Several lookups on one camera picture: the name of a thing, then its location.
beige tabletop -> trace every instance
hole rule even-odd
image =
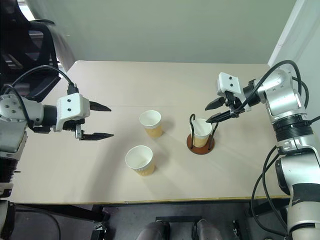
[[[189,117],[208,118],[227,108],[205,111],[217,97],[220,72],[243,83],[263,75],[266,64],[202,64],[158,62],[78,61],[68,71],[79,92],[112,112],[92,111],[85,133],[113,137],[78,141],[74,133],[36,134],[28,140],[10,197],[16,203],[137,203],[248,199],[276,137],[263,104],[238,119],[220,123],[215,147],[207,155],[187,148]],[[67,94],[62,79],[43,101],[55,105]],[[148,137],[139,123],[145,110],[162,115],[164,134]],[[149,146],[156,169],[140,176],[125,164],[125,155],[137,145]],[[266,175],[273,197],[284,194],[274,167]],[[263,197],[259,185],[257,196]]]

wire cup holder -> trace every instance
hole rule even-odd
[[[186,139],[186,145],[187,145],[188,149],[195,154],[199,154],[199,155],[208,154],[212,151],[212,149],[215,146],[214,134],[217,130],[219,122],[217,122],[215,124],[215,126],[212,130],[212,133],[209,135],[209,138],[208,138],[206,144],[203,147],[196,147],[196,146],[194,146],[195,128],[192,123],[192,121],[194,121],[195,119],[196,119],[196,115],[194,113],[191,114],[191,116],[189,118],[189,123],[190,123],[190,127],[191,127],[191,134],[189,134]]]

white paper cup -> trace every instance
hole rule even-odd
[[[125,156],[126,165],[141,176],[147,176],[154,172],[152,150],[144,145],[131,148]]]
[[[194,128],[193,146],[196,148],[202,148],[206,145],[209,135],[212,132],[212,125],[206,122],[203,118],[196,118],[191,121]]]
[[[159,112],[155,110],[145,111],[141,113],[139,120],[150,137],[157,138],[162,135],[161,114]]]

black chair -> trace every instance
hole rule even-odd
[[[37,66],[58,68],[48,27],[39,21],[28,21],[17,0],[1,0],[0,9],[0,87],[13,83],[20,75]],[[27,76],[15,88],[27,99],[41,102],[59,80],[57,71],[45,69]]]

white wall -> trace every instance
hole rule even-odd
[[[300,4],[299,2],[301,8],[292,28],[275,60],[269,64],[273,65],[285,59],[297,63],[302,80],[309,88],[307,112],[309,119],[312,119],[320,115],[320,1],[298,0],[297,4]],[[314,123],[312,128],[320,137],[320,121]]]
[[[295,0],[27,3],[36,18],[56,23],[74,60],[265,64]]]

